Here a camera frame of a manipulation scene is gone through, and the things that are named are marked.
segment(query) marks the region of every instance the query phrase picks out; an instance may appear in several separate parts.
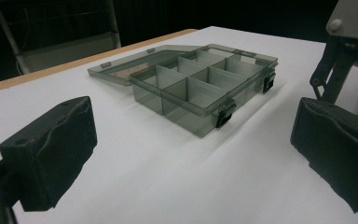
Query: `table edge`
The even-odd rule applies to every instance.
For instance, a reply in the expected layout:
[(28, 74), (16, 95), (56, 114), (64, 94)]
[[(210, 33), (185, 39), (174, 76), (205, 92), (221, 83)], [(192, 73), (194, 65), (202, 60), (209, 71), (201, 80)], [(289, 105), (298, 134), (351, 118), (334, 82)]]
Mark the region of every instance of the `table edge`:
[(7, 89), (7, 88), (10, 88), (10, 87), (13, 87), (13, 86), (17, 86), (17, 85), (20, 85), (22, 83), (29, 82), (29, 81), (32, 81), (32, 80), (36, 80), (36, 79), (39, 79), (41, 77), (47, 77), (47, 76), (50, 76), (52, 74), (55, 74), (55, 73), (58, 73), (58, 72), (61, 72), (61, 71), (65, 71), (65, 70), (68, 70), (68, 69), (71, 69), (71, 68), (74, 68), (74, 67), (78, 67), (78, 66), (80, 66), (82, 64), (85, 64), (85, 63), (91, 63), (91, 62), (94, 62), (94, 61), (97, 61), (97, 60), (100, 60), (100, 59), (103, 59), (103, 58), (106, 58), (106, 57), (110, 57), (110, 56), (113, 56), (113, 55), (116, 55), (116, 54), (119, 54), (119, 53), (129, 51), (129, 50), (138, 49), (138, 48), (141, 48), (141, 47), (144, 47), (144, 46), (147, 46), (147, 45), (151, 45), (151, 44), (155, 44), (155, 43), (158, 43), (158, 42), (161, 42), (161, 41), (164, 41), (164, 40), (172, 39), (172, 38), (175, 38), (175, 37), (180, 36), (180, 35), (190, 34), (190, 33), (195, 32), (195, 31), (197, 31), (197, 29), (185, 29), (185, 30), (182, 30), (182, 31), (179, 31), (179, 32), (171, 33), (171, 34), (168, 34), (168, 35), (162, 35), (162, 36), (152, 38), (152, 39), (148, 39), (146, 41), (142, 41), (142, 42), (139, 42), (139, 43), (136, 43), (136, 44), (128, 45), (128, 46), (125, 46), (125, 47), (122, 47), (122, 48), (119, 48), (119, 49), (112, 49), (112, 50), (109, 50), (107, 52), (95, 54), (95, 55), (89, 56), (87, 58), (75, 60), (75, 61), (72, 61), (72, 62), (69, 62), (69, 63), (63, 63), (63, 64), (53, 66), (53, 67), (50, 67), (50, 68), (47, 68), (47, 69), (44, 69), (44, 70), (40, 70), (40, 71), (37, 71), (37, 72), (29, 73), (29, 74), (22, 75), (22, 76), (19, 76), (19, 77), (13, 77), (13, 78), (10, 78), (10, 79), (6, 79), (6, 80), (3, 80), (3, 81), (0, 81), (0, 90)]

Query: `box latch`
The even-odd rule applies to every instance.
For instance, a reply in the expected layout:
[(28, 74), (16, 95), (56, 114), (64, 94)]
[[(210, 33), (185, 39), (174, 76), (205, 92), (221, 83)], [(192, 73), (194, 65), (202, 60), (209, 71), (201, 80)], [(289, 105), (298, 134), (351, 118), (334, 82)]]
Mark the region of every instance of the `box latch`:
[(264, 86), (263, 86), (263, 93), (266, 93), (269, 91), (269, 89), (272, 88), (274, 85), (274, 78), (275, 78), (275, 72), (272, 72), (269, 74), (268, 77), (264, 78)]
[(233, 99), (229, 99), (225, 101), (224, 104), (220, 105), (216, 128), (221, 128), (228, 122), (229, 119), (231, 119), (232, 113), (235, 111), (235, 107), (237, 107), (237, 105)]

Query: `dark background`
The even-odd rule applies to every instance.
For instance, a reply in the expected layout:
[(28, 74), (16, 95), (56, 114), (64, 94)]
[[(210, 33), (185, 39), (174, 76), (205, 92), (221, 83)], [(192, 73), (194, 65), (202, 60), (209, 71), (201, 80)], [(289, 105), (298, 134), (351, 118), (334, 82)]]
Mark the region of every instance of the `dark background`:
[[(112, 1), (122, 46), (208, 26), (325, 42), (325, 25), (337, 3), (337, 0)], [(0, 0), (0, 10), (22, 50), (110, 31), (105, 0)], [(0, 26), (0, 80), (18, 75), (12, 49)]]

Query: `screw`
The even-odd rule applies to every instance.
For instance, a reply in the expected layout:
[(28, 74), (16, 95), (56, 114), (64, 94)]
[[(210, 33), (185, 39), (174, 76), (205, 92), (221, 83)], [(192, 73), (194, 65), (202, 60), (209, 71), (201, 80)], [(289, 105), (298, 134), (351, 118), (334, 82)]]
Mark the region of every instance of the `screw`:
[(312, 84), (315, 85), (315, 86), (318, 86), (319, 83), (320, 83), (319, 78), (315, 78), (315, 79), (312, 80)]
[(330, 22), (330, 24), (328, 25), (328, 28), (330, 29), (331, 32), (335, 33), (339, 29), (341, 29), (341, 26), (342, 26), (342, 20), (335, 19)]

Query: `table surface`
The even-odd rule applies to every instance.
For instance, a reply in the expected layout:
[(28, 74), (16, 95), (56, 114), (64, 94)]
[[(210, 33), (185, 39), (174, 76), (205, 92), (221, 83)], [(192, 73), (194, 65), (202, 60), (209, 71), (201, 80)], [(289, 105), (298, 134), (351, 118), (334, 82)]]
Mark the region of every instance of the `table surface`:
[[(269, 92), (204, 138), (136, 103), (131, 88), (87, 72), (160, 45), (212, 43), (275, 56), (279, 65)], [(19, 223), (358, 223), (358, 214), (290, 144), (300, 98), (314, 98), (309, 80), (323, 52), (324, 43), (208, 27), (38, 79), (31, 74), (20, 85), (0, 83), (0, 143), (83, 95), (91, 98), (98, 134), (98, 146), (56, 208), (24, 213), (16, 203)], [(358, 111), (358, 68), (337, 105)]]

